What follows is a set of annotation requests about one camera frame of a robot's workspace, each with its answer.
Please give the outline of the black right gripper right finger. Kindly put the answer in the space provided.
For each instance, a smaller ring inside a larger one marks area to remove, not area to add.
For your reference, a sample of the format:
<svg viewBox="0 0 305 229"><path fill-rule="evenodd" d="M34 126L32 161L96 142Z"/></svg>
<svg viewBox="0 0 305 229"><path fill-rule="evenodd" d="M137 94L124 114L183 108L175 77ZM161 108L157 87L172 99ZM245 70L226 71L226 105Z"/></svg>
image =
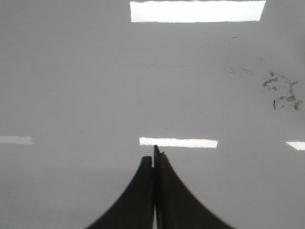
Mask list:
<svg viewBox="0 0 305 229"><path fill-rule="evenodd" d="M154 146L154 202L159 229L231 229L206 208L177 176L167 155Z"/></svg>

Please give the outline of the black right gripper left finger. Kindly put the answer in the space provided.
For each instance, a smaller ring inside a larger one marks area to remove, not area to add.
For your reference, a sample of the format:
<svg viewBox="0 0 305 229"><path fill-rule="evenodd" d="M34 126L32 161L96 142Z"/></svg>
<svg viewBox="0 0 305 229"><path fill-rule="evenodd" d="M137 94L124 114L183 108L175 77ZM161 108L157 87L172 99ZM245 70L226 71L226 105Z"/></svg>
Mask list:
<svg viewBox="0 0 305 229"><path fill-rule="evenodd" d="M153 228L154 172L152 158L141 158L132 180L114 204L87 228L151 229Z"/></svg>

